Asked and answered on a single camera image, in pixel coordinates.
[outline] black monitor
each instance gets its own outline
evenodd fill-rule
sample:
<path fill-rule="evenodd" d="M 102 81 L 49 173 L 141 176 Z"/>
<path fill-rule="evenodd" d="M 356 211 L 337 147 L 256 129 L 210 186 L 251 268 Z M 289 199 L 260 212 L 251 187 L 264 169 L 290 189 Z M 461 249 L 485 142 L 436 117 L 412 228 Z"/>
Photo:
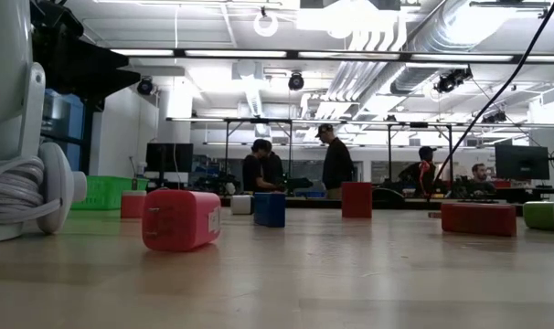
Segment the black monitor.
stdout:
<path fill-rule="evenodd" d="M 495 145 L 496 176 L 508 179 L 549 179 L 547 147 Z"/>
<path fill-rule="evenodd" d="M 192 143 L 149 143 L 147 171 L 191 173 L 194 145 Z"/>

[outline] green block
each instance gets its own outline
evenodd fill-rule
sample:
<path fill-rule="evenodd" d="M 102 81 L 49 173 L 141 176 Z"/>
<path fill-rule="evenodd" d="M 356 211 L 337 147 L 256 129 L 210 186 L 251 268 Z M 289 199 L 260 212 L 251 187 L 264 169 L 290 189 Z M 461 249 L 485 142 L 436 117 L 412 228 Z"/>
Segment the green block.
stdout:
<path fill-rule="evenodd" d="M 554 202 L 527 202 L 523 217 L 528 228 L 554 230 Z"/>

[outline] baseball cap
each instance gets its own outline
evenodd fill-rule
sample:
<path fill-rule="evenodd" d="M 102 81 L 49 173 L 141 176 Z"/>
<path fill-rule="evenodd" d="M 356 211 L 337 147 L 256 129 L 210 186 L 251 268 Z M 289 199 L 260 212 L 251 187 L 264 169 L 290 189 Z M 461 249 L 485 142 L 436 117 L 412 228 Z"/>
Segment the baseball cap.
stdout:
<path fill-rule="evenodd" d="M 425 157 L 428 154 L 432 154 L 433 152 L 437 151 L 437 148 L 433 148 L 430 146 L 422 146 L 420 147 L 420 158 Z"/>
<path fill-rule="evenodd" d="M 334 130 L 334 127 L 332 127 L 332 124 L 329 124 L 329 123 L 320 124 L 320 126 L 317 128 L 317 135 L 315 136 L 315 138 L 320 137 L 322 133 L 332 132 L 333 130 Z"/>

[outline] red box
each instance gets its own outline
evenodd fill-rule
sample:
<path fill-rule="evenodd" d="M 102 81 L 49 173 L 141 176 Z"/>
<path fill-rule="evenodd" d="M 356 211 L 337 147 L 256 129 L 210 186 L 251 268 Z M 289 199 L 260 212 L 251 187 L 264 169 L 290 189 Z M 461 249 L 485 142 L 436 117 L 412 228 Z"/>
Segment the red box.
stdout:
<path fill-rule="evenodd" d="M 188 251 L 220 235 L 220 198 L 212 193 L 157 190 L 144 204 L 143 243 L 160 251 Z"/>
<path fill-rule="evenodd" d="M 517 212 L 511 205 L 442 204 L 442 229 L 514 237 L 517 235 Z"/>
<path fill-rule="evenodd" d="M 147 191 L 123 191 L 121 218 L 141 218 Z"/>
<path fill-rule="evenodd" d="M 342 218 L 372 218 L 370 183 L 342 183 Z"/>

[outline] person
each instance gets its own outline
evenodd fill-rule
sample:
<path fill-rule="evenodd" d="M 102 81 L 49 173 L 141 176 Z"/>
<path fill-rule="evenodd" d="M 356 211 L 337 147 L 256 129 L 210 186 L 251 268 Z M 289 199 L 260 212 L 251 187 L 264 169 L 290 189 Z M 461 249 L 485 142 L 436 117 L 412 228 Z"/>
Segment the person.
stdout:
<path fill-rule="evenodd" d="M 275 185 L 283 182 L 283 163 L 274 151 L 270 151 L 267 157 L 261 159 L 261 166 L 265 182 Z"/>
<path fill-rule="evenodd" d="M 433 194 L 433 180 L 435 179 L 435 165 L 433 152 L 437 149 L 422 146 L 419 150 L 420 161 L 411 164 L 399 174 L 403 182 L 415 182 L 415 196 L 430 196 Z"/>
<path fill-rule="evenodd" d="M 263 139 L 256 140 L 251 153 L 242 161 L 242 188 L 247 192 L 264 192 L 277 189 L 277 186 L 266 182 L 262 176 L 261 159 L 271 151 L 271 143 Z"/>
<path fill-rule="evenodd" d="M 487 180 L 485 164 L 475 164 L 472 166 L 472 182 L 469 192 L 475 196 L 484 196 L 495 193 L 495 186 Z"/>
<path fill-rule="evenodd" d="M 322 182 L 326 190 L 326 197 L 329 199 L 342 198 L 342 183 L 352 182 L 354 165 L 350 152 L 346 145 L 334 135 L 334 128 L 331 124 L 322 124 L 318 127 L 316 138 L 322 143 L 328 144 L 325 154 L 324 171 Z"/>

